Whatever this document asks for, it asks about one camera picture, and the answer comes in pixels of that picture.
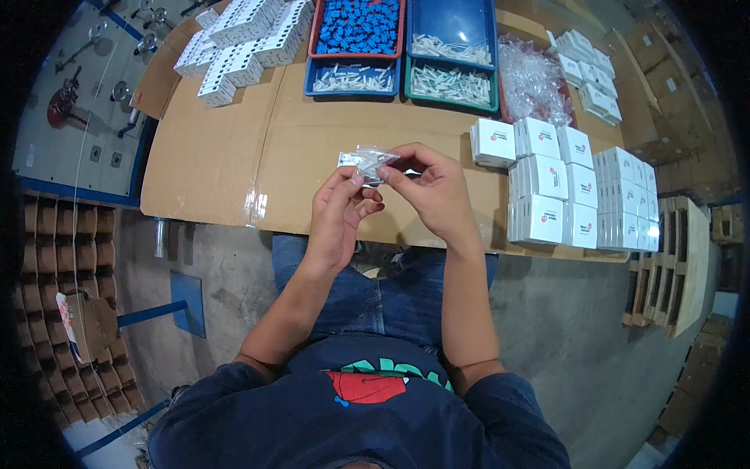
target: small plastic bag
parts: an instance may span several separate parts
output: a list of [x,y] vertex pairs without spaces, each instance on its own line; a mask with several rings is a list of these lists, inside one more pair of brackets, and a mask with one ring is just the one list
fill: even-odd
[[364,177],[364,182],[369,185],[382,184],[383,181],[378,177],[377,169],[400,158],[400,156],[388,153],[376,146],[357,145],[356,154],[361,158],[361,161],[357,163],[355,174]]

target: blue jeans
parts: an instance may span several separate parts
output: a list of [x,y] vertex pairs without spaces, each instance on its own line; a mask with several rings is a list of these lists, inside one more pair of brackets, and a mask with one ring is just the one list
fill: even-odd
[[[271,260],[276,291],[281,294],[308,247],[306,236],[273,235]],[[497,271],[497,254],[486,254],[487,288]],[[443,308],[444,249],[406,250],[404,269],[393,278],[369,279],[347,266],[333,282],[311,341],[348,332],[386,335],[436,353],[442,350],[440,315]]]

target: plastic wrap pile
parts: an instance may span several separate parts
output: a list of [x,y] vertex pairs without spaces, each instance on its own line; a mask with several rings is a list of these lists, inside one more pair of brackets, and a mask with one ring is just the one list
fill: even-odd
[[503,36],[498,42],[499,72],[509,117],[533,117],[556,128],[569,125],[573,105],[559,92],[563,72],[556,59],[530,41]]

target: hand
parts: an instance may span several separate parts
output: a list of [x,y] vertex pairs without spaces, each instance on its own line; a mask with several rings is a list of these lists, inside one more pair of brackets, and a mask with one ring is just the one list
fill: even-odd
[[[336,276],[354,254],[357,227],[366,216],[386,206],[376,189],[362,188],[362,176],[352,177],[356,167],[343,166],[334,171],[313,197],[310,240],[303,263],[316,274]],[[374,203],[363,203],[370,199]]]
[[[461,163],[421,143],[397,146],[390,152],[401,158],[393,167],[378,168],[377,175],[412,204],[431,232],[449,245],[479,235]],[[402,173],[407,169],[421,176],[409,179]]]

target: red plastic tray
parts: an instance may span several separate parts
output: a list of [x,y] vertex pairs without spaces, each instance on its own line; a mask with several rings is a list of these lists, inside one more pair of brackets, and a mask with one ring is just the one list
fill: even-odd
[[[380,3],[380,0],[373,0],[372,3]],[[310,31],[310,46],[307,48],[307,55],[313,59],[398,59],[401,57],[401,50],[404,48],[404,17],[407,11],[407,0],[400,0],[398,8],[398,35],[396,37],[395,54],[316,54],[315,50],[318,48],[320,26],[323,25],[323,13],[326,11],[326,0],[318,0],[318,5],[315,6],[315,16],[313,17],[313,28]]]
[[[547,53],[545,53],[545,55],[547,57],[553,57],[552,55],[549,55]],[[561,92],[563,96],[567,97],[568,99],[571,99],[570,88],[568,88],[568,82],[566,82],[565,79],[560,80],[560,88],[558,91]],[[506,94],[503,91],[503,78],[499,71],[497,72],[497,92],[500,95],[500,112],[502,113],[502,120],[504,120],[505,122],[508,122],[509,124],[514,124],[515,119],[513,119],[510,116],[510,113],[508,112],[508,106],[506,105]],[[572,110],[568,115],[571,117],[571,119],[573,119],[573,122],[570,123],[569,127],[572,127],[577,130],[578,121],[575,118],[575,111]]]

